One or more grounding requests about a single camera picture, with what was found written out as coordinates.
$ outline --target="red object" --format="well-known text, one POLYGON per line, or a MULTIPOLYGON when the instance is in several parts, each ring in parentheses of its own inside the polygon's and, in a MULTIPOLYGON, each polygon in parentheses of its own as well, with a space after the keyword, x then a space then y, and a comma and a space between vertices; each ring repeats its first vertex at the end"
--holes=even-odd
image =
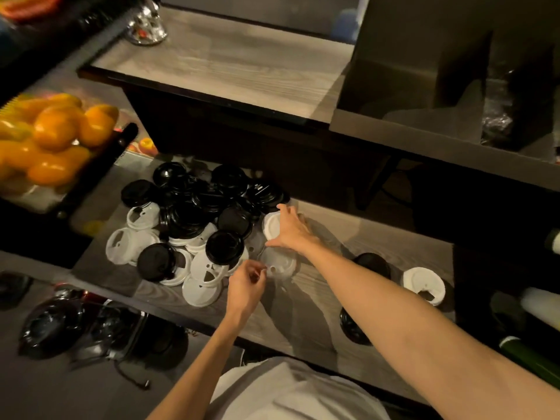
POLYGON ((56 10, 60 0, 8 0, 0 3, 0 14, 8 20, 23 22, 56 10))

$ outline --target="floor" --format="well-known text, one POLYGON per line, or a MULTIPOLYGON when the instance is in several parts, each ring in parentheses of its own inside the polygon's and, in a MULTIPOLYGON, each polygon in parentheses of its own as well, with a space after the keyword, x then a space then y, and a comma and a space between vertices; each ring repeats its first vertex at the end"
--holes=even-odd
MULTIPOLYGON (((2 417, 20 420, 143 420, 169 392, 200 353, 208 337, 189 334, 189 349, 178 367, 170 371, 146 370, 122 364, 137 380, 151 381, 142 391, 123 379, 111 362, 72 370, 66 354, 50 360, 30 360, 17 355, 17 338, 26 315, 52 294, 49 284, 35 281, 14 309, 0 311, 0 407, 2 417)), ((225 370, 239 366, 240 348, 234 348, 225 370)))

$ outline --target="white t-shirt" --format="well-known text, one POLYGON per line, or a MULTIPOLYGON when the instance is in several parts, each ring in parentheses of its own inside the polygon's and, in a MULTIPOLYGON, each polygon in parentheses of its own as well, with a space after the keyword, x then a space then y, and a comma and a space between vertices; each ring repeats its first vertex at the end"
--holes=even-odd
POLYGON ((207 420, 390 420, 378 399, 351 381, 271 358, 224 374, 207 420))

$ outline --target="wooden table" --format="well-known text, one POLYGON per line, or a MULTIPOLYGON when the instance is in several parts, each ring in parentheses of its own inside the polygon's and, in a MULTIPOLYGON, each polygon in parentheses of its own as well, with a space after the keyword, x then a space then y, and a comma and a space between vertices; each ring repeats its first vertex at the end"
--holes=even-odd
MULTIPOLYGON (((159 163, 152 162, 142 176, 150 177, 159 163)), ((300 200, 292 199, 291 203, 308 218, 315 233, 343 256, 353 258, 374 252, 390 264, 394 281, 400 280, 406 269, 427 267, 453 286, 451 244, 300 200)), ((143 281, 136 268, 113 265, 106 259, 108 236, 124 226, 127 211, 122 204, 116 209, 72 274, 83 282, 128 296, 124 302, 140 303, 140 309, 156 308, 157 315, 162 313, 178 323, 188 318, 215 328, 225 313, 227 290, 213 305, 194 308, 183 299, 180 286, 169 288, 143 281)), ((453 301, 442 307, 447 311, 444 314, 454 320, 453 301)), ((425 402, 374 347, 360 346, 346 338, 339 325, 340 309, 324 278, 306 259, 300 258, 290 281, 269 281, 262 303, 240 336, 394 394, 425 402)))
POLYGON ((353 45, 165 7, 160 14, 169 32, 162 44, 120 38, 81 76, 330 123, 353 45))

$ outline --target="forearm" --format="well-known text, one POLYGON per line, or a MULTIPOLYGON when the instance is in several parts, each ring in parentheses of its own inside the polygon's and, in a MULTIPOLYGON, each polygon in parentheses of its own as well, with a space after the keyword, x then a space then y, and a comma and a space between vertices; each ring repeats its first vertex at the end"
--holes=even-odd
POLYGON ((204 349, 147 420, 202 420, 239 332, 224 318, 204 349))
POLYGON ((507 413, 525 419, 537 418, 537 411, 538 418, 556 418, 551 405, 527 411, 535 395, 558 397, 555 389, 480 344, 421 297, 318 243, 307 242, 298 251, 389 364, 444 418, 506 418, 507 413))

